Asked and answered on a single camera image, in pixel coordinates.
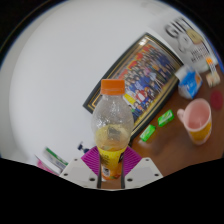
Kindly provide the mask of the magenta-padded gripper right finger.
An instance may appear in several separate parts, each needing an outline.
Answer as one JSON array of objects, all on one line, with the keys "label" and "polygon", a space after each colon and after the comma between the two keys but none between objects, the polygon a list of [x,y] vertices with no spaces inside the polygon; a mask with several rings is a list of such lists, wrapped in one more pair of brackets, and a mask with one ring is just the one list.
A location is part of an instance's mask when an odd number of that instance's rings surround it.
[{"label": "magenta-padded gripper right finger", "polygon": [[130,147],[126,149],[122,164],[122,189],[140,188],[162,177],[151,158],[142,158]]}]

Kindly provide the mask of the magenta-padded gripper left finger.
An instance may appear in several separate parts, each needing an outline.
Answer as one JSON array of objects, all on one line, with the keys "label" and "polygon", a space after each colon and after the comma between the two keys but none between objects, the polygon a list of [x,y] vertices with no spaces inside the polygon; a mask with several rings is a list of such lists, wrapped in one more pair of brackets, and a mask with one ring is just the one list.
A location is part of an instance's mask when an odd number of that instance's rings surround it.
[{"label": "magenta-padded gripper left finger", "polygon": [[90,149],[81,158],[74,158],[60,177],[84,188],[100,188],[100,155],[97,147]]}]

